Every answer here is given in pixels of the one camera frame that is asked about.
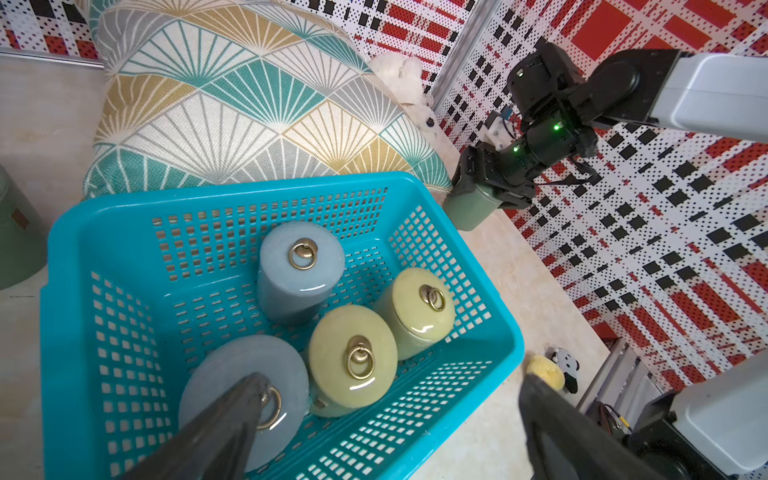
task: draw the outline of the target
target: fan pattern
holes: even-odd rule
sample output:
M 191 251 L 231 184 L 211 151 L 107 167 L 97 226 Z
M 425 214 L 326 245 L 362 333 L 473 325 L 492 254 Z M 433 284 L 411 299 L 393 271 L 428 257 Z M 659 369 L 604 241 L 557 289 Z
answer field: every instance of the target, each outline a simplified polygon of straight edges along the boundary
M 90 0 L 109 84 L 86 198 L 400 170 L 448 174 L 354 44 L 291 5 Z

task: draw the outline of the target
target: yellow plush toy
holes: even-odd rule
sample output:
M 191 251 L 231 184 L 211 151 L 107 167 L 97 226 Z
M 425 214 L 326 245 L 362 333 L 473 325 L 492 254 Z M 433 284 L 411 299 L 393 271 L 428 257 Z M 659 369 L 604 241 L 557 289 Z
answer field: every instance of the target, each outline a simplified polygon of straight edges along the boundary
M 540 377 L 554 390 L 561 390 L 565 386 L 565 374 L 558 364 L 538 353 L 531 358 L 528 373 Z

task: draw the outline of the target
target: panda plush toy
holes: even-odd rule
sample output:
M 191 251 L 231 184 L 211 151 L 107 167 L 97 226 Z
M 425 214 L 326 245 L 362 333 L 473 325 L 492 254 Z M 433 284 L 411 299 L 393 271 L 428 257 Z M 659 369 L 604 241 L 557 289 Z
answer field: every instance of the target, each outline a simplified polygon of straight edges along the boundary
M 576 381 L 579 369 L 578 361 L 566 349 L 561 348 L 554 349 L 552 361 L 557 363 L 565 375 L 565 389 L 570 393 L 578 392 Z

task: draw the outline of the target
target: metal ring pull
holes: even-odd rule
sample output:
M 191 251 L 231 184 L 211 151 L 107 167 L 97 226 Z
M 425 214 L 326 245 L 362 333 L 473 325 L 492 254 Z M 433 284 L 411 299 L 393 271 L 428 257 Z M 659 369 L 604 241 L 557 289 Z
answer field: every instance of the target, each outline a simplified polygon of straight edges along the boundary
M 421 285 L 419 287 L 419 296 L 424 303 L 429 304 L 429 306 L 436 312 L 442 312 L 445 309 L 445 296 L 439 288 L 429 285 Z
M 275 401 L 277 402 L 277 406 L 275 407 L 275 412 L 272 414 L 272 417 L 269 420 L 262 423 L 261 425 L 257 425 L 256 430 L 266 430 L 272 427 L 273 425 L 275 425 L 275 422 L 277 422 L 277 419 L 280 417 L 280 410 L 283 408 L 283 397 L 280 395 L 280 391 L 271 385 L 270 385 L 270 392 L 275 397 Z M 261 407 L 264 408 L 266 404 L 269 402 L 270 402 L 270 396 L 268 393 L 265 393 L 261 397 Z
M 307 266 L 300 266 L 293 259 L 294 253 L 302 258 L 311 258 L 312 262 Z M 293 268 L 298 270 L 309 270 L 315 266 L 315 263 L 317 263 L 317 243 L 315 243 L 315 240 L 311 238 L 299 238 L 296 240 L 290 250 L 288 250 L 288 261 Z
M 368 363 L 369 367 L 362 375 L 358 375 L 352 370 L 353 363 L 357 365 Z M 362 335 L 355 335 L 349 339 L 349 343 L 346 345 L 346 371 L 354 379 L 365 380 L 373 375 L 375 368 L 376 360 L 373 358 L 371 342 Z

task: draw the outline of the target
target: plush toy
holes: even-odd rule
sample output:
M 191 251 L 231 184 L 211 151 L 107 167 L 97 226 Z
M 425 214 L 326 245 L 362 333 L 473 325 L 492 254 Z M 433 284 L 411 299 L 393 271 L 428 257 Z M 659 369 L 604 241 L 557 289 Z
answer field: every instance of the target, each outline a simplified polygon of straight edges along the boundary
M 561 348 L 554 349 L 552 361 L 558 364 L 565 375 L 565 389 L 570 393 L 578 392 L 578 383 L 576 382 L 579 369 L 578 361 L 566 349 Z
M 401 105 L 425 103 L 422 61 L 417 57 L 385 51 L 372 58 L 368 66 L 382 79 Z
M 432 140 L 440 127 L 435 112 L 430 108 L 432 96 L 424 94 L 422 61 L 417 57 L 385 51 L 371 59 L 368 65 L 392 92 L 427 141 Z
M 565 376 L 560 367 L 555 362 L 538 353 L 531 358 L 526 372 L 533 373 L 541 378 L 554 390 L 561 390 L 565 385 Z

